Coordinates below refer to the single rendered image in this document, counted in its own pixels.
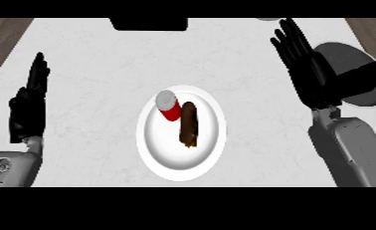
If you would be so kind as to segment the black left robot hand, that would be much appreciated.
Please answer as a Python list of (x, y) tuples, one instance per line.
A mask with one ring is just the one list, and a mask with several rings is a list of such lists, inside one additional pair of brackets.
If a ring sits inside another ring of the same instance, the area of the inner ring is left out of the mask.
[(46, 94), (50, 68), (45, 54), (37, 53), (28, 75), (27, 86), (9, 101), (11, 142), (21, 143), (31, 136), (43, 136), (46, 128)]

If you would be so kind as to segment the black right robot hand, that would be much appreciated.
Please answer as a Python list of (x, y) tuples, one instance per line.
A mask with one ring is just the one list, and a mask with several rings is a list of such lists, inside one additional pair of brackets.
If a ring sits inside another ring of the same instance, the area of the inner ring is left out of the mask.
[(313, 50), (291, 18), (279, 21), (270, 43), (286, 67), (301, 102), (316, 111), (342, 105), (331, 84), (336, 74), (323, 55)]

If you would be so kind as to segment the red can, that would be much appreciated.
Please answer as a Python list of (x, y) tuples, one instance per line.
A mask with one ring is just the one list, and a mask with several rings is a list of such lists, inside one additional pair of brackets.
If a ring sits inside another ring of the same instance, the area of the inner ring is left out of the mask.
[(164, 90), (157, 95), (157, 108), (168, 121), (182, 117), (182, 105), (173, 91)]

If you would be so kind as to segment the white plate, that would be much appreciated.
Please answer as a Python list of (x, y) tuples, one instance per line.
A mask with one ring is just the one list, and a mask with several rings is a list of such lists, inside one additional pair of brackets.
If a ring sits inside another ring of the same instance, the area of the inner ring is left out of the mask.
[(154, 174), (168, 181), (186, 182), (204, 177), (220, 159), (227, 137), (226, 117), (213, 95), (201, 88), (167, 88), (182, 115), (168, 120), (158, 107), (155, 93), (137, 122), (137, 149)]

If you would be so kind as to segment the brown sausage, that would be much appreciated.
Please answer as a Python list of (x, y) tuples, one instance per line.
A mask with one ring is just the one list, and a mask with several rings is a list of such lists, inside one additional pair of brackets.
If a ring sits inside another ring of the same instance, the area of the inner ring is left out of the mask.
[(180, 142), (186, 145), (186, 147), (196, 146), (196, 138), (198, 138), (196, 107), (192, 102), (186, 102), (182, 110)]

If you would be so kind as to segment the black appliance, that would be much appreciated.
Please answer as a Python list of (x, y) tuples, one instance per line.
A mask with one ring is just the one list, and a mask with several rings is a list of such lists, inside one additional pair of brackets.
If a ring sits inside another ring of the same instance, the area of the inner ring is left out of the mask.
[(185, 31), (189, 27), (188, 18), (112, 18), (118, 31)]

